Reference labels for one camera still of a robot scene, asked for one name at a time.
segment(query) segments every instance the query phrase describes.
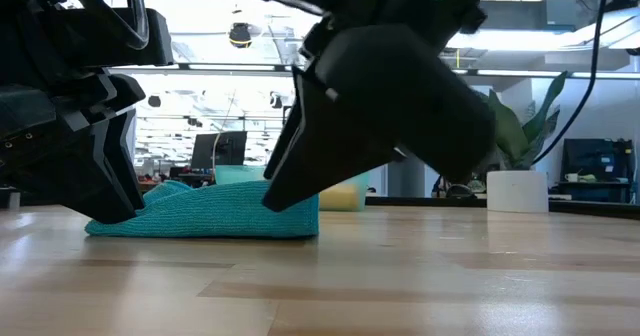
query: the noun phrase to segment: knitted fabric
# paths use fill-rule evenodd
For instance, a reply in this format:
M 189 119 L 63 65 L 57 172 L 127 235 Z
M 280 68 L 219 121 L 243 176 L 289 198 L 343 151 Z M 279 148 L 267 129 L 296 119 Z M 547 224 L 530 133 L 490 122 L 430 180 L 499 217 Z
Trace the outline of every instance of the knitted fabric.
M 85 231 L 121 237 L 298 238 L 318 234 L 318 196 L 275 213 L 262 206 L 268 181 L 191 189 L 167 181 L 144 195 L 137 217 L 106 225 L 91 221 Z

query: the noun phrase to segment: white cylinder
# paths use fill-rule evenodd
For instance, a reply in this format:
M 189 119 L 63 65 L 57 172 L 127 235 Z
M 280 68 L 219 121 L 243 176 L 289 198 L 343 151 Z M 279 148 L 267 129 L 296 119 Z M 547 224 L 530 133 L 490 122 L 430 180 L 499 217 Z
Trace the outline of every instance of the white cylinder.
M 547 174 L 538 171 L 489 172 L 487 209 L 499 212 L 549 212 Z
M 12 192 L 9 194 L 9 210 L 18 211 L 20 209 L 20 193 Z

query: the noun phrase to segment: desk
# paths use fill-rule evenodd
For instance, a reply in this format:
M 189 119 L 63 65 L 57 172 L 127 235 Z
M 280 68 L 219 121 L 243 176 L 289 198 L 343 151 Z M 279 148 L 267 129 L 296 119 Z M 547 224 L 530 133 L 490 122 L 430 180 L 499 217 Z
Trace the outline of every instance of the desk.
M 558 191 L 569 194 L 576 201 L 620 202 L 631 199 L 629 182 L 560 182 Z
M 178 174 L 178 180 L 193 188 L 198 188 L 198 187 L 202 187 L 203 181 L 209 181 L 209 184 L 211 184 L 211 181 L 213 180 L 213 175 L 194 174 L 194 173 Z
M 3 335 L 640 335 L 637 221 L 367 207 L 289 241 L 87 237 L 87 221 L 0 211 Z
M 154 187 L 158 186 L 158 184 L 153 181 L 140 181 L 138 185 L 140 185 L 140 192 L 142 193 L 151 191 Z

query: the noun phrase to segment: green plant leaf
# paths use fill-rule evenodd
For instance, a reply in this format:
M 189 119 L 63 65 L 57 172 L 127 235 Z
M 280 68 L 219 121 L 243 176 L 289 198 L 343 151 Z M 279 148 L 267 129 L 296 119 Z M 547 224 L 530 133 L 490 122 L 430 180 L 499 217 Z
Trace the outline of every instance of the green plant leaf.
M 506 170 L 512 170 L 513 160 L 511 160 L 511 157 L 509 157 L 509 155 L 504 153 L 504 151 L 502 151 L 499 147 L 498 147 L 498 154 L 499 154 L 500 160 L 502 161 L 500 166 L 504 167 L 504 169 Z
M 529 106 L 527 106 L 527 111 L 525 113 L 525 118 L 527 121 L 531 120 L 536 115 L 536 102 L 531 101 Z
M 478 97 L 480 97 L 480 99 L 482 100 L 482 102 L 488 104 L 489 103 L 489 96 L 483 94 L 480 91 L 474 91 L 476 93 L 476 95 L 478 95 Z
M 514 160 L 513 169 L 516 170 L 530 170 L 533 165 L 533 160 L 540 154 L 544 142 L 556 129 L 558 125 L 558 116 L 560 115 L 560 109 L 556 109 L 544 124 L 542 132 L 536 137 L 536 139 L 529 145 L 529 150 L 522 155 L 518 160 Z
M 560 108 L 557 108 L 551 114 L 551 116 L 549 116 L 549 118 L 547 119 L 547 122 L 545 123 L 545 133 L 544 133 L 545 139 L 553 135 L 554 132 L 556 132 L 556 127 L 558 126 L 558 117 L 560 117 Z
M 500 102 L 493 90 L 489 92 L 488 105 L 496 116 L 496 144 L 510 160 L 519 159 L 529 148 L 529 141 L 518 117 Z
M 544 128 L 544 124 L 547 119 L 547 113 L 549 112 L 549 108 L 551 107 L 551 104 L 556 99 L 556 97 L 560 95 L 560 93 L 562 92 L 562 89 L 564 89 L 564 84 L 565 84 L 565 81 L 567 80 L 567 75 L 568 75 L 568 72 L 565 71 L 560 75 L 558 75 L 551 82 L 551 85 L 547 90 L 547 95 L 544 98 L 544 102 L 542 103 L 542 106 L 540 107 L 538 114 L 536 114 L 531 120 L 529 120 L 529 122 L 527 122 L 522 128 L 529 142 L 535 141 L 538 135 L 540 135 L 540 133 L 542 132 L 542 129 Z

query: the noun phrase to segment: black plastic part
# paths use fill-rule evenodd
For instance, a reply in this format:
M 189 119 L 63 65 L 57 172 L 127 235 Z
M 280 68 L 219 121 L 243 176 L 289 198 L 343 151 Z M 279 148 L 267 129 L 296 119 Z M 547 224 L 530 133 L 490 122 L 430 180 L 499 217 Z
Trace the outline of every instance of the black plastic part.
M 144 207 L 126 134 L 145 95 L 106 65 L 173 62 L 164 18 L 148 11 L 151 42 L 114 39 L 88 10 L 35 2 L 0 10 L 0 183 L 103 223 Z M 130 10 L 116 10 L 123 19 Z
M 118 97 L 107 102 L 114 110 L 122 110 L 144 100 L 145 94 L 136 79 L 127 75 L 109 75 L 109 80 L 118 91 Z
M 133 22 L 130 9 L 113 10 L 127 23 Z M 149 44 L 142 50 L 134 50 L 113 39 L 87 10 L 51 10 L 40 16 L 51 42 L 72 67 L 172 64 L 171 36 L 165 18 L 153 9 L 147 9 L 147 18 Z
M 334 38 L 315 70 L 338 101 L 455 183 L 491 150 L 495 119 L 437 55 L 407 26 L 368 26 Z
M 294 82 L 297 84 L 297 77 L 300 73 L 298 69 L 294 71 Z M 300 121 L 302 120 L 302 107 L 300 106 L 300 96 L 296 95 L 296 101 L 293 104 L 291 109 L 291 113 L 289 114 L 289 118 L 287 122 L 284 124 L 282 131 L 280 132 L 280 137 L 278 138 L 278 142 L 276 143 L 276 147 L 273 149 L 271 153 L 271 158 L 269 159 L 269 163 L 267 163 L 267 168 L 264 171 L 264 178 L 267 180 L 271 180 L 273 175 L 276 173 L 276 169 L 280 164 L 280 160 L 284 157 L 287 149 L 289 148 L 289 143 L 291 143 L 291 139 L 296 134 L 298 127 L 300 126 Z
M 137 187 L 133 168 L 122 166 L 126 155 L 118 149 L 126 149 L 122 133 L 123 120 L 105 120 L 79 132 L 43 134 L 23 145 L 30 152 L 23 160 L 8 162 L 0 168 L 0 179 L 18 189 L 47 195 L 56 202 L 83 213 L 102 223 L 117 223 L 135 216 L 134 204 L 141 206 L 141 196 L 132 192 Z M 51 125 L 50 129 L 60 129 Z
M 127 147 L 127 131 L 135 117 L 136 110 L 132 109 L 111 119 L 104 155 L 109 160 L 114 176 L 118 178 L 127 199 L 131 201 L 133 208 L 138 210 L 144 207 L 144 201 L 138 189 L 138 178 Z
M 0 139 L 3 139 L 54 121 L 56 109 L 47 94 L 40 90 L 6 85 L 0 86 L 0 115 Z
M 423 42 L 441 51 L 467 22 L 481 0 L 387 0 L 378 24 L 409 26 Z
M 127 0 L 127 19 L 123 19 L 104 0 L 78 0 L 91 13 L 96 25 L 109 33 L 110 38 L 128 48 L 142 50 L 149 43 L 149 23 L 144 0 Z
M 300 119 L 290 119 L 284 139 L 278 141 L 280 147 L 288 144 L 282 158 L 272 155 L 265 176 L 277 166 L 263 199 L 267 208 L 285 210 L 336 183 L 403 158 L 393 140 L 373 133 L 360 115 L 336 104 L 309 75 L 295 68 L 294 79 Z
M 331 17 L 324 17 L 319 23 L 313 25 L 304 38 L 300 53 L 307 59 L 319 56 L 331 39 L 337 35 L 336 31 L 329 30 Z
M 476 33 L 486 19 L 487 14 L 480 10 L 478 6 L 471 7 L 462 19 L 460 33 L 467 35 Z

